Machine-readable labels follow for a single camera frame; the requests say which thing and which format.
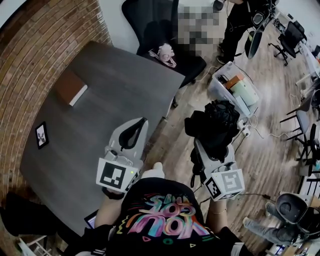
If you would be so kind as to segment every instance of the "tablet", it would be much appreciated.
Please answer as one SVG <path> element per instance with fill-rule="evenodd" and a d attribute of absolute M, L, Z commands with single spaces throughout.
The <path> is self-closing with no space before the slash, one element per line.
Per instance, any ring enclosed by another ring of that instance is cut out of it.
<path fill-rule="evenodd" d="M 96 210 L 95 212 L 91 213 L 89 216 L 84 218 L 84 221 L 89 225 L 91 229 L 95 228 L 95 220 L 97 217 L 97 212 L 98 210 Z"/>

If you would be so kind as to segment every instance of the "white plastic bin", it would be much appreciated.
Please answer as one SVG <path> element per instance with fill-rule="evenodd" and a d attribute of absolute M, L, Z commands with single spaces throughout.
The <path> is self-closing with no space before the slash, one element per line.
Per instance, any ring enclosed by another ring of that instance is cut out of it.
<path fill-rule="evenodd" d="M 235 64 L 232 62 L 228 62 L 225 64 L 222 68 L 220 68 L 217 72 L 215 72 L 212 75 L 212 81 L 208 87 L 208 90 L 220 101 L 229 101 L 235 106 L 235 110 L 237 110 L 240 114 L 239 120 L 243 118 L 250 118 L 257 110 L 258 106 L 260 105 L 260 100 L 256 102 L 255 104 L 248 106 L 250 114 L 246 115 L 243 113 L 243 111 L 240 109 L 237 100 L 233 97 L 233 95 L 224 87 L 224 85 L 219 82 L 218 78 L 220 76 L 225 76 L 228 80 L 231 80 L 233 77 L 235 77 L 238 74 L 243 74 L 245 78 L 247 78 L 248 83 L 251 84 L 252 88 L 255 90 L 256 94 L 261 99 L 261 94 L 258 91 L 258 89 L 255 87 L 255 85 L 251 82 L 251 79 L 241 71 Z"/>

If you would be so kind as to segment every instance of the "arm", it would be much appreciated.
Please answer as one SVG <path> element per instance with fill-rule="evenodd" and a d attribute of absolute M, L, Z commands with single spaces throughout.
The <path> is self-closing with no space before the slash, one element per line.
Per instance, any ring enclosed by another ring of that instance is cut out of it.
<path fill-rule="evenodd" d="M 94 228 L 102 225 L 113 225 L 120 216 L 123 199 L 114 200 L 105 196 L 94 221 Z"/>
<path fill-rule="evenodd" d="M 213 233 L 218 234 L 222 228 L 228 226 L 227 201 L 214 202 L 210 200 L 208 214 L 206 216 L 206 225 Z"/>
<path fill-rule="evenodd" d="M 241 5 L 241 4 L 244 3 L 243 0 L 228 0 L 228 1 L 231 2 L 231 3 L 237 4 L 237 5 Z"/>

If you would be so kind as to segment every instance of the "white wall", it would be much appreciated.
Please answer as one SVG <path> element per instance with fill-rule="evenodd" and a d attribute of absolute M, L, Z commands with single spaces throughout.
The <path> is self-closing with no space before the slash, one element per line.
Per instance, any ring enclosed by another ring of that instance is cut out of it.
<path fill-rule="evenodd" d="M 99 0 L 99 3 L 113 45 L 135 54 L 139 47 L 139 42 L 135 32 L 122 13 L 121 6 L 124 1 Z M 213 2 L 214 0 L 180 0 L 179 4 L 191 7 L 207 7 L 212 5 Z"/>
<path fill-rule="evenodd" d="M 286 15 L 291 14 L 304 27 L 313 48 L 320 45 L 320 3 L 317 0 L 280 0 L 277 8 Z"/>
<path fill-rule="evenodd" d="M 3 0 L 0 3 L 0 28 L 26 0 Z"/>

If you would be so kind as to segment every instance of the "table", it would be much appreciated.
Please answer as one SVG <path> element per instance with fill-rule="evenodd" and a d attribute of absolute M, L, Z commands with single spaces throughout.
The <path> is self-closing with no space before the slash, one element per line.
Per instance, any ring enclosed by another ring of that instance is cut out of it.
<path fill-rule="evenodd" d="M 320 63 L 313 56 L 309 48 L 304 43 L 300 43 L 300 48 L 307 62 L 309 73 L 295 83 L 295 85 L 297 86 L 303 81 L 305 81 L 306 79 L 310 78 L 311 76 L 320 78 Z"/>
<path fill-rule="evenodd" d="M 145 117 L 147 140 L 166 116 L 184 76 L 124 50 L 90 42 L 67 67 L 88 89 L 73 107 L 54 89 L 38 112 L 20 170 L 41 201 L 82 235 L 84 218 L 104 197 L 96 184 L 99 158 L 115 128 Z M 38 149 L 35 128 L 46 122 L 49 144 Z"/>

